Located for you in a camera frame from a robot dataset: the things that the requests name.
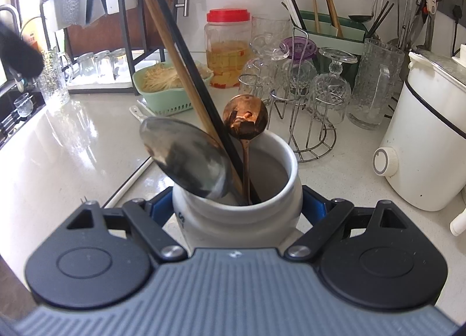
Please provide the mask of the white Starbucks ceramic mug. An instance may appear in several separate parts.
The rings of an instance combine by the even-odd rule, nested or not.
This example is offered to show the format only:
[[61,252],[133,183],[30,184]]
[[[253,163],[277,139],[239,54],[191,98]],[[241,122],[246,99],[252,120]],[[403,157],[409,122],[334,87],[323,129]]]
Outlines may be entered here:
[[239,206],[233,196],[211,200],[175,185],[172,204],[190,249],[277,248],[297,226],[303,189],[295,153],[265,131],[250,144],[251,189],[260,203]]

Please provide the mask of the large steel spoon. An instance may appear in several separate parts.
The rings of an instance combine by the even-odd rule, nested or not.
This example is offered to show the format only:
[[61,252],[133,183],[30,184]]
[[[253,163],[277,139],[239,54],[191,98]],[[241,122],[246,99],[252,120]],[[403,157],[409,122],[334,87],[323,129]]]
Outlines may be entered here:
[[149,155],[178,186],[206,199],[232,192],[230,159],[219,143],[192,124],[169,117],[148,117],[140,137]]

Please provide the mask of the copper metal spoon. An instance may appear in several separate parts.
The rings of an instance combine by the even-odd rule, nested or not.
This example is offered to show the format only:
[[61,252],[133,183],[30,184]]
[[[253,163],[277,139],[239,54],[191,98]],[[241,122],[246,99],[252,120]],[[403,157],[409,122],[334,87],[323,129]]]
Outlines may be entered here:
[[250,143],[260,136],[269,122],[269,113],[262,99],[251,94],[234,96],[223,110],[223,123],[228,133],[243,148],[243,195],[250,201]]

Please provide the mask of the textured glass pitcher near sink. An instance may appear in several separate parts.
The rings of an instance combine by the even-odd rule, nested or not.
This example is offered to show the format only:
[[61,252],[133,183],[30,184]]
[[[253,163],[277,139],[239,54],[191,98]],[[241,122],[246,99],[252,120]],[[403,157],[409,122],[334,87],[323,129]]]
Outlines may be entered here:
[[70,101],[67,88],[73,74],[65,77],[63,69],[72,68],[72,61],[67,53],[58,51],[56,47],[42,51],[44,67],[38,78],[38,88],[50,111],[60,110]]

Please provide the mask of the chrome sink faucet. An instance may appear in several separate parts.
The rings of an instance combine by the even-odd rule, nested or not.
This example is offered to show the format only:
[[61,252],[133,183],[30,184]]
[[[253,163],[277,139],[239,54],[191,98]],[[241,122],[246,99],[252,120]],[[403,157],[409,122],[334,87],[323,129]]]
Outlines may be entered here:
[[17,9],[11,4],[1,4],[1,21],[16,35],[20,34],[21,21]]

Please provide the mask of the white ceramic spoon on counter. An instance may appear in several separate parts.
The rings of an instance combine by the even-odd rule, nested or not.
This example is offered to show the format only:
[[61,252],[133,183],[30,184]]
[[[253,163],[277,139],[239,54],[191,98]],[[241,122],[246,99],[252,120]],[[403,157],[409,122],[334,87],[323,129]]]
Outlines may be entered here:
[[131,113],[140,123],[142,123],[145,119],[148,118],[148,116],[145,115],[144,113],[142,113],[141,110],[140,110],[136,105],[130,106],[129,110],[130,110],[130,113]]

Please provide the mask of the upside down goblet glass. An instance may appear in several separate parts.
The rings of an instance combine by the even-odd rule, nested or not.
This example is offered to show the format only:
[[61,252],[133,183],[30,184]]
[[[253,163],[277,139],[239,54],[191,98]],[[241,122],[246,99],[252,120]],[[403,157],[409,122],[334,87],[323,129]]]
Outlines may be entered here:
[[319,53],[331,60],[329,71],[314,77],[311,84],[310,104],[314,116],[323,124],[336,126],[344,121],[350,102],[350,83],[341,75],[343,64],[355,64],[357,57],[351,53],[322,47]]

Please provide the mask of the black metal dish rack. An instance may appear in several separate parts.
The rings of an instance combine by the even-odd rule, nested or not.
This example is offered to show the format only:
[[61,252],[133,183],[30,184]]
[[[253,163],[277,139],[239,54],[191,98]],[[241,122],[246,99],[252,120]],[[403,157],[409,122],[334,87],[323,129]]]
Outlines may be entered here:
[[40,18],[46,45],[56,40],[53,30],[62,30],[64,51],[73,60],[86,53],[121,50],[127,79],[149,57],[166,59],[144,0],[40,0]]

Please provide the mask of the white electric cooker pot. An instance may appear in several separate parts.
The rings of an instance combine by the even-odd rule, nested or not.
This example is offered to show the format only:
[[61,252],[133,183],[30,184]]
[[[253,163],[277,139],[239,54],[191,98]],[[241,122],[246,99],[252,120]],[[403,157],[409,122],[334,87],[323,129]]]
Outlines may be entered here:
[[427,50],[409,60],[372,166],[413,207],[438,211],[465,187],[465,67]]

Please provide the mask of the green plastic basket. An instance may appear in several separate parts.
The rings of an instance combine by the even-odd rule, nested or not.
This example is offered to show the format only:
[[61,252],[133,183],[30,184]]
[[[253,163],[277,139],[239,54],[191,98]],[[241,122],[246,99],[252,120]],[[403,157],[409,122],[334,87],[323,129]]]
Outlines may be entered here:
[[169,116],[192,109],[181,79],[170,63],[158,62],[135,72],[133,82],[155,115]]

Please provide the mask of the tall textured glass pitcher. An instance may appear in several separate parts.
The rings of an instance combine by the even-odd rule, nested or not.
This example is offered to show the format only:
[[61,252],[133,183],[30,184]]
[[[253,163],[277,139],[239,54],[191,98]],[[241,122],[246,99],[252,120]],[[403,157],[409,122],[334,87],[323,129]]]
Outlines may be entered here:
[[400,78],[403,60],[404,53],[396,46],[376,39],[365,39],[347,108],[347,117],[353,124],[374,130],[382,123],[389,99]]

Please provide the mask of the purple lid glass jar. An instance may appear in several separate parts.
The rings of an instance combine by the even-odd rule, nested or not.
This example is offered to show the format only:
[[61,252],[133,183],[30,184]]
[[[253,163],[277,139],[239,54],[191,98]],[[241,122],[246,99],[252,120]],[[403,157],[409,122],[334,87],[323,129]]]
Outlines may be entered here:
[[294,61],[312,60],[317,55],[317,45],[308,38],[295,36],[286,38],[283,42],[289,48],[288,58]]

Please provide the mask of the green utensil drainer holder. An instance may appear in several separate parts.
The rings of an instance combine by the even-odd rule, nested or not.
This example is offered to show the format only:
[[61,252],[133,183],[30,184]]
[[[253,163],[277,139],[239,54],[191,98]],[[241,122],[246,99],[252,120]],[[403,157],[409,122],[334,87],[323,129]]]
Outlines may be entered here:
[[302,10],[301,16],[306,29],[298,28],[293,18],[291,18],[294,36],[311,40],[319,48],[329,47],[357,56],[363,54],[366,27],[362,23],[339,17],[340,27],[343,33],[343,36],[340,37],[338,35],[338,29],[332,25],[329,15],[324,13],[318,14],[320,25],[319,32],[316,31],[314,13]]

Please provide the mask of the red lid plastic jar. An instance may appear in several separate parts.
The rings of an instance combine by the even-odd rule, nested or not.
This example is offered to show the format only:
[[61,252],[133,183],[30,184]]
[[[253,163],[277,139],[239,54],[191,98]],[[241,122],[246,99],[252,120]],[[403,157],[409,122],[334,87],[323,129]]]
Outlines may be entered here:
[[206,61],[213,71],[210,85],[226,89],[239,85],[250,59],[251,15],[245,8],[214,8],[206,14]]

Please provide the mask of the black wall power strip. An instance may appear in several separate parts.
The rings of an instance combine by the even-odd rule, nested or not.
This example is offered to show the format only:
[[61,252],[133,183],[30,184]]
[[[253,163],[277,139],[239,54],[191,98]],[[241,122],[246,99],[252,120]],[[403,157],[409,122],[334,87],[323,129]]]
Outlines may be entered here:
[[466,27],[466,0],[441,0],[438,3],[438,11],[448,16],[452,20],[455,20],[453,10],[456,6],[461,7],[462,17],[459,19],[458,23],[462,27]]

